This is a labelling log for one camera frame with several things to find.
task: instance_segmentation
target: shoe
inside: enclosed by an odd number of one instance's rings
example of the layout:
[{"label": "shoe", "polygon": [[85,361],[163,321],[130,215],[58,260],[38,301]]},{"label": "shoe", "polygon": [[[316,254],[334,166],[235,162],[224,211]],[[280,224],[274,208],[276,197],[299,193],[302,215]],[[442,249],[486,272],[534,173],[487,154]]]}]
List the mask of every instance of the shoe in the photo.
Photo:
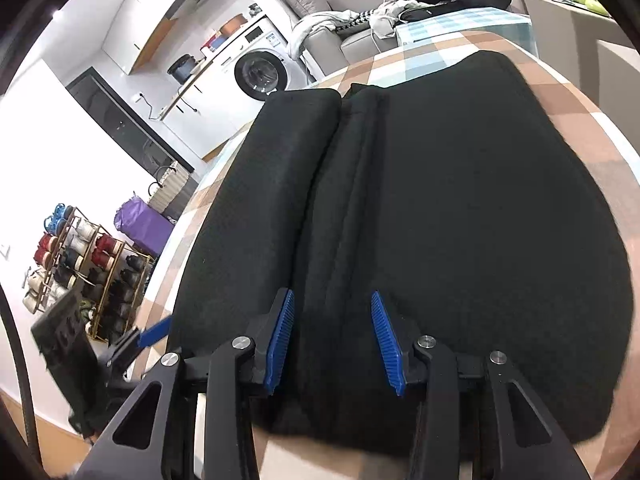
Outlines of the shoe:
[{"label": "shoe", "polygon": [[40,289],[42,288],[43,274],[34,270],[29,277],[27,278],[27,284],[29,288],[33,290],[36,294],[40,293]]},{"label": "shoe", "polygon": [[122,281],[131,288],[136,288],[140,282],[140,273],[131,269],[122,269],[120,271],[120,277],[122,278]]},{"label": "shoe", "polygon": [[66,289],[72,288],[76,283],[74,272],[63,265],[58,266],[56,272],[53,274],[53,279]]},{"label": "shoe", "polygon": [[75,250],[68,247],[62,249],[62,251],[62,264],[69,267],[69,269],[80,270],[80,267],[82,267],[82,262],[84,262],[84,258],[80,256],[80,254],[78,254]]},{"label": "shoe", "polygon": [[106,270],[91,269],[87,279],[94,285],[104,285],[107,283],[109,273]]},{"label": "shoe", "polygon": [[104,285],[91,285],[89,283],[85,283],[82,288],[82,295],[94,303],[98,303],[102,299],[103,292]]},{"label": "shoe", "polygon": [[62,298],[62,296],[64,296],[68,292],[69,292],[68,288],[65,288],[64,286],[60,285],[55,279],[53,280],[53,283],[51,283],[51,293],[56,297],[57,300]]},{"label": "shoe", "polygon": [[44,233],[42,238],[38,242],[38,247],[43,248],[45,251],[49,251],[49,253],[53,252],[53,249],[56,248],[58,244],[59,238],[57,236],[53,236],[49,233]]},{"label": "shoe", "polygon": [[69,247],[71,247],[76,253],[84,256],[89,248],[89,242],[82,240],[81,237],[76,235],[71,239]]},{"label": "shoe", "polygon": [[126,258],[127,265],[131,267],[133,270],[137,270],[138,272],[142,272],[145,268],[146,260],[142,256],[136,256],[135,254],[131,254]]},{"label": "shoe", "polygon": [[70,206],[70,205],[66,205],[65,206],[61,202],[53,210],[53,216],[54,216],[54,218],[63,218],[65,220],[69,220],[69,218],[71,217],[71,215],[74,213],[75,210],[76,210],[75,207]]},{"label": "shoe", "polygon": [[29,291],[27,295],[22,298],[22,304],[27,308],[29,312],[34,314],[38,307],[38,297],[34,296],[32,292]]},{"label": "shoe", "polygon": [[33,255],[33,259],[37,264],[43,266],[45,269],[49,270],[51,268],[52,257],[49,251],[44,250],[42,247],[38,247],[38,250]]},{"label": "shoe", "polygon": [[103,253],[100,249],[95,248],[91,254],[91,261],[103,270],[111,270],[115,259],[109,256],[107,253]]},{"label": "shoe", "polygon": [[135,295],[133,289],[120,280],[114,280],[114,282],[111,283],[111,286],[109,287],[109,294],[124,303],[129,303],[133,300],[133,296]]},{"label": "shoe", "polygon": [[60,236],[66,226],[66,220],[64,218],[54,218],[54,216],[47,216],[44,219],[44,229],[52,236]]},{"label": "shoe", "polygon": [[88,222],[84,218],[78,218],[78,221],[74,225],[76,232],[78,232],[79,237],[90,242],[94,238],[95,232],[98,230],[98,227]]},{"label": "shoe", "polygon": [[100,236],[100,238],[98,238],[95,246],[98,247],[101,251],[104,251],[111,256],[115,256],[123,246],[123,242],[110,237],[108,234],[103,234]]},{"label": "shoe", "polygon": [[131,314],[131,304],[121,303],[117,305],[115,309],[115,313],[122,319],[129,319],[129,314]]}]

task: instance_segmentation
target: black pot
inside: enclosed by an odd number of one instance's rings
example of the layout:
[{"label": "black pot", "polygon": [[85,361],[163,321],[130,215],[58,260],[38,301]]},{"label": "black pot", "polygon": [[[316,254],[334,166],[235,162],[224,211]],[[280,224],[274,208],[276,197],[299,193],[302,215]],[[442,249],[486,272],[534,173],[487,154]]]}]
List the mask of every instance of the black pot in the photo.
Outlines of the black pot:
[{"label": "black pot", "polygon": [[198,62],[193,56],[185,54],[184,56],[181,56],[178,61],[172,64],[166,72],[169,75],[174,76],[174,79],[178,83],[184,85],[187,82],[187,79],[191,76],[191,70],[193,70],[197,64]]}]

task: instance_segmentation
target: washing machine door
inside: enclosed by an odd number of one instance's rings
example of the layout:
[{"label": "washing machine door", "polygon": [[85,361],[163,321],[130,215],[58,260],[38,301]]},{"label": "washing machine door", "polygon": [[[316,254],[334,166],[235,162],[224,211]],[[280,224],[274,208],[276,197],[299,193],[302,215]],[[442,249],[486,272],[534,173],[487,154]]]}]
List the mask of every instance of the washing machine door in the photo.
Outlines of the washing machine door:
[{"label": "washing machine door", "polygon": [[236,82],[249,97],[266,101],[267,95],[287,87],[287,69],[280,58],[266,50],[247,52],[236,62]]}]

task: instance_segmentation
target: kitchen counter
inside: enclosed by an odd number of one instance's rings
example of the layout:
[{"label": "kitchen counter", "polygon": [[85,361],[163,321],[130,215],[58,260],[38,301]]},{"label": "kitchen counter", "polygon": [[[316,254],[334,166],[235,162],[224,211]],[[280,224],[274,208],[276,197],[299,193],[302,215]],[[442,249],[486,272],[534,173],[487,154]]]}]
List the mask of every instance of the kitchen counter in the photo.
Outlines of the kitchen counter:
[{"label": "kitchen counter", "polygon": [[187,81],[185,81],[185,83],[182,86],[180,86],[180,88],[178,88],[178,91],[172,97],[171,102],[169,102],[169,104],[167,104],[164,108],[162,108],[162,110],[160,110],[160,114],[158,118],[160,120],[164,119],[166,115],[169,113],[169,111],[181,99],[181,97],[184,95],[187,89],[198,80],[198,78],[209,66],[211,66],[213,60],[216,59],[220,54],[222,54],[224,50],[231,44],[231,42],[236,38],[238,38],[238,36],[240,36],[247,29],[247,27],[250,27],[254,23],[258,22],[258,20],[261,20],[262,18],[264,18],[265,16],[266,16],[265,12],[260,12],[256,14],[247,23],[245,23],[244,25],[242,25],[242,27],[236,30],[231,36],[226,38],[225,43],[220,45],[215,51],[213,51],[210,55],[206,56],[205,59],[199,62],[198,65],[195,67],[194,72],[191,73],[190,78],[188,78]]}]

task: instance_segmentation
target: red shoe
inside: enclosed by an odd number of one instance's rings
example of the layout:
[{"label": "red shoe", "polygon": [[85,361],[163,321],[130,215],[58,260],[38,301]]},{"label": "red shoe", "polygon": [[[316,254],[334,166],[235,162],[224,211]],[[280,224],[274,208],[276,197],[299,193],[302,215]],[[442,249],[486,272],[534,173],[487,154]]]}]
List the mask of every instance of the red shoe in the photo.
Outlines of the red shoe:
[{"label": "red shoe", "polygon": [[38,242],[38,247],[44,249],[45,251],[52,253],[53,249],[56,248],[58,244],[58,237],[50,235],[49,233],[44,233],[42,238]]},{"label": "red shoe", "polygon": [[111,270],[116,260],[107,253],[103,253],[99,248],[95,248],[91,254],[91,261],[103,270]]},{"label": "red shoe", "polygon": [[118,254],[118,251],[122,247],[122,242],[110,237],[108,234],[103,234],[98,238],[95,246],[101,251],[113,256],[114,254]]},{"label": "red shoe", "polygon": [[52,258],[51,253],[49,251],[44,250],[42,247],[38,247],[38,250],[33,255],[33,259],[37,264],[43,266],[45,269],[49,270],[51,268]]}]

